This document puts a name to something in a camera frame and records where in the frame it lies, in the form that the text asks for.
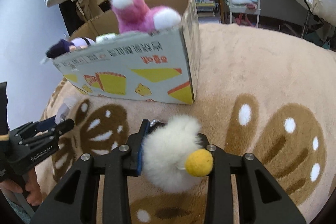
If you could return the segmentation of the white-haired plush doll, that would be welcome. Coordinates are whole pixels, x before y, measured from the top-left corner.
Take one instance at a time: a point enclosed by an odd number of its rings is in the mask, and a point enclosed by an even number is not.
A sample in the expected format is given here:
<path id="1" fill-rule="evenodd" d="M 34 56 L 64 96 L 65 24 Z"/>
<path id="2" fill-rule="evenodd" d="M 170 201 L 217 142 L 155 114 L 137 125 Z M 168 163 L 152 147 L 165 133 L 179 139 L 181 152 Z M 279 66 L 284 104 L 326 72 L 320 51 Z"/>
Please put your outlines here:
<path id="1" fill-rule="evenodd" d="M 90 38 L 74 38 L 70 41 L 60 39 L 56 44 L 51 46 L 46 51 L 46 57 L 49 59 L 55 59 L 63 54 L 72 52 L 78 49 L 87 48 L 94 45 L 96 42 Z"/>

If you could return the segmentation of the white fluffy chick keychain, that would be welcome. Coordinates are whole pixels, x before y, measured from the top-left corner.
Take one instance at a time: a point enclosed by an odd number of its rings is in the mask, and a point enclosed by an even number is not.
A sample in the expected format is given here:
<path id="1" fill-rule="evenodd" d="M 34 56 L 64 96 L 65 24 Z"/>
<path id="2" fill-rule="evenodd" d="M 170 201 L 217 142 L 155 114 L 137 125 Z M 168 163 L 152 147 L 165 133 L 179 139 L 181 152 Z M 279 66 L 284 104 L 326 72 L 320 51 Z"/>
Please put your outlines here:
<path id="1" fill-rule="evenodd" d="M 154 186 L 167 193 L 185 192 L 210 174 L 211 153 L 202 145 L 201 124 L 189 115 L 154 120 L 142 142 L 142 171 Z"/>

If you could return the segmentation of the pink white plush bunny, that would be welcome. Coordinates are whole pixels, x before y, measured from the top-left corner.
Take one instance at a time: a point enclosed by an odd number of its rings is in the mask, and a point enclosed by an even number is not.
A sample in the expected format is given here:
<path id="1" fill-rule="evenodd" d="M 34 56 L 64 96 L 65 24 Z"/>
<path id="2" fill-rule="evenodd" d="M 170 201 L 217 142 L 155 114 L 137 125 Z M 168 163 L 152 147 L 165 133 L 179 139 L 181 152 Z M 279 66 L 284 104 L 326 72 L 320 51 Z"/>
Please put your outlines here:
<path id="1" fill-rule="evenodd" d="M 131 31 L 152 33 L 181 23 L 180 14 L 167 6 L 149 8 L 145 0 L 110 0 L 121 34 Z"/>

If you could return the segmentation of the small lavender plush keychain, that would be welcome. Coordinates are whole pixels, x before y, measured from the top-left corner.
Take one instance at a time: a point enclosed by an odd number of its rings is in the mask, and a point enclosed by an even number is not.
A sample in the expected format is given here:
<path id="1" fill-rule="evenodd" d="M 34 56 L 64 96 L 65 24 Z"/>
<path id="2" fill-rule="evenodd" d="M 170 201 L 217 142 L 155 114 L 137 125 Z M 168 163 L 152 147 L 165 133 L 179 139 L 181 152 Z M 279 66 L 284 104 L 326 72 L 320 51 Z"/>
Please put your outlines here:
<path id="1" fill-rule="evenodd" d="M 58 109 L 55 116 L 55 123 L 60 124 L 66 120 L 68 114 L 73 109 L 73 107 L 77 104 L 77 99 L 75 97 L 68 97 L 63 100 L 60 108 Z"/>

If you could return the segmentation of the beige patterned blanket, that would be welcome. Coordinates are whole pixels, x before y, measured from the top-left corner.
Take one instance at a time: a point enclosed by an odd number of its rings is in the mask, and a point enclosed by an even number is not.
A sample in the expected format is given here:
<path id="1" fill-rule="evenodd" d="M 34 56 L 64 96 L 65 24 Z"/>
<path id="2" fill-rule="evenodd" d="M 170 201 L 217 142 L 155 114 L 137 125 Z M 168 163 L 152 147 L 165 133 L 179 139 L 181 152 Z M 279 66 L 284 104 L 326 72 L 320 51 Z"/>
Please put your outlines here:
<path id="1" fill-rule="evenodd" d="M 43 118 L 72 103 L 72 131 L 37 167 L 47 196 L 84 153 L 101 155 L 126 142 L 141 122 L 196 117 L 211 143 L 253 153 L 307 222 L 335 191 L 335 53 L 295 36 L 259 28 L 201 24 L 197 97 L 192 105 L 92 97 L 62 80 Z"/>

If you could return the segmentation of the cardboard box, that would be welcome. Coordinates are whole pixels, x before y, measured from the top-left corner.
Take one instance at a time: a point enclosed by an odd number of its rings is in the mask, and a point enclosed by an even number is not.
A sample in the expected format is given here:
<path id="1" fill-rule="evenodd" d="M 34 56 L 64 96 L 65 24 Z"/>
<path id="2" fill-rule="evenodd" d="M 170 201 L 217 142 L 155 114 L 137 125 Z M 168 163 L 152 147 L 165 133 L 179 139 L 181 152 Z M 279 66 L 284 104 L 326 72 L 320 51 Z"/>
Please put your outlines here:
<path id="1" fill-rule="evenodd" d="M 68 52 L 54 66 L 80 92 L 90 96 L 190 105 L 195 102 L 199 71 L 200 30 L 195 0 L 145 0 L 149 8 L 177 11 L 179 25 L 152 33 L 121 34 L 110 11 L 73 33 L 90 38 L 115 33 L 114 39 Z"/>

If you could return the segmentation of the beige coat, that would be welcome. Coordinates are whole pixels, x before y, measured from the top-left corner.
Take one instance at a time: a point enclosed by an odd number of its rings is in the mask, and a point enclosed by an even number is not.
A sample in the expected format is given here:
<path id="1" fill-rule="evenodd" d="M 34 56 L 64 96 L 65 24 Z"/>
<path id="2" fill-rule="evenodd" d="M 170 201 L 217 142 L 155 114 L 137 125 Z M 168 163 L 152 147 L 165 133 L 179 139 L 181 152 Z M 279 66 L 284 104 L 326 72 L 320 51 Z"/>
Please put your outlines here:
<path id="1" fill-rule="evenodd" d="M 110 10 L 110 0 L 77 0 L 76 12 L 83 22 Z"/>

